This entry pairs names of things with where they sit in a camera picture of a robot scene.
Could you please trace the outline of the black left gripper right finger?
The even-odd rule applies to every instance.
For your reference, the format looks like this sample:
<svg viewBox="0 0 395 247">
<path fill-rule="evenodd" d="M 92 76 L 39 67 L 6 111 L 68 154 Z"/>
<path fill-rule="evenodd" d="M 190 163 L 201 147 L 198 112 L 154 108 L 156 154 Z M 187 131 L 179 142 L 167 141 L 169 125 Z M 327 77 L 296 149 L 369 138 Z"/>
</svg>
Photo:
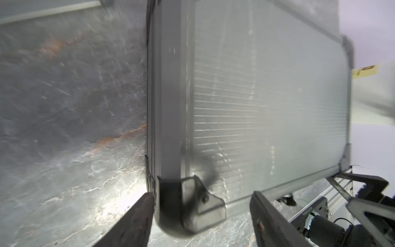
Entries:
<svg viewBox="0 0 395 247">
<path fill-rule="evenodd" d="M 259 247 L 310 247 L 301 233 L 291 225 L 271 202 L 255 191 L 250 200 L 250 212 Z"/>
</svg>

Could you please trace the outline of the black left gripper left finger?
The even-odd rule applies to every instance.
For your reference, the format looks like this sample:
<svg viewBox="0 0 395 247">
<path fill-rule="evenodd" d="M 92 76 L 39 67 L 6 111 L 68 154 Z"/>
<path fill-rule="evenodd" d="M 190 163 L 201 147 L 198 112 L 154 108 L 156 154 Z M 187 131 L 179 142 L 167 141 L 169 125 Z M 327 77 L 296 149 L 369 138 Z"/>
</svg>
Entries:
<svg viewBox="0 0 395 247">
<path fill-rule="evenodd" d="M 154 195 L 146 192 L 94 246 L 146 247 L 153 214 Z"/>
</svg>

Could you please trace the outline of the silver aluminium poker case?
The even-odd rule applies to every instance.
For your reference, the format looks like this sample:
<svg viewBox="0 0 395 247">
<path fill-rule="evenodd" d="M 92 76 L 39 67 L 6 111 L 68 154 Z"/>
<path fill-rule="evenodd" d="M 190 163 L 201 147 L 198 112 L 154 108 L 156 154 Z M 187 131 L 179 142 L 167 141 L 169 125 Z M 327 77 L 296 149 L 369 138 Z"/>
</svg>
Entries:
<svg viewBox="0 0 395 247">
<path fill-rule="evenodd" d="M 147 187 L 189 238 L 346 171 L 345 40 L 288 1 L 148 1 Z"/>
</svg>

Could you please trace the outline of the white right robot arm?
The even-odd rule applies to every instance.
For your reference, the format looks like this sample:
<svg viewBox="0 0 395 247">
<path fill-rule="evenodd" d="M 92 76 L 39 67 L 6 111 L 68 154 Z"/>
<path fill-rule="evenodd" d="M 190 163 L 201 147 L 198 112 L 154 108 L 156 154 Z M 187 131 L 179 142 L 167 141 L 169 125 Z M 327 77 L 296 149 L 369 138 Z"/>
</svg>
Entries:
<svg viewBox="0 0 395 247">
<path fill-rule="evenodd" d="M 377 176 L 342 173 L 338 178 L 364 184 L 353 197 L 336 177 L 328 182 L 347 201 L 346 208 L 359 222 L 347 229 L 322 216 L 309 214 L 304 236 L 319 247 L 393 247 L 395 245 L 395 200 L 382 192 L 388 181 Z"/>
</svg>

